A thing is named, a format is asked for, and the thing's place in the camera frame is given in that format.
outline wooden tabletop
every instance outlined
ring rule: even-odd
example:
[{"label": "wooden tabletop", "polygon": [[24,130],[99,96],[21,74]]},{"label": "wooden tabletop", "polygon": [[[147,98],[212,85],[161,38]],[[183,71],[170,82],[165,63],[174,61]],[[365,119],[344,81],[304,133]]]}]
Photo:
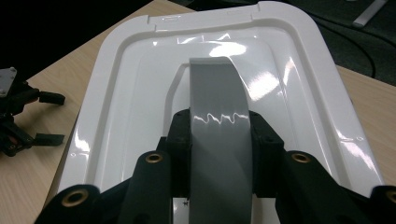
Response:
[{"label": "wooden tabletop", "polygon": [[[155,0],[123,21],[141,15],[190,11],[171,2]],[[41,91],[63,94],[66,101],[62,106],[29,104],[16,116],[16,123],[32,136],[61,133],[65,134],[65,140],[59,147],[33,147],[13,158],[0,153],[0,223],[35,222],[72,132],[99,48],[111,30],[123,21],[28,80]],[[396,186],[396,88],[343,67],[338,70],[384,180]]]}]

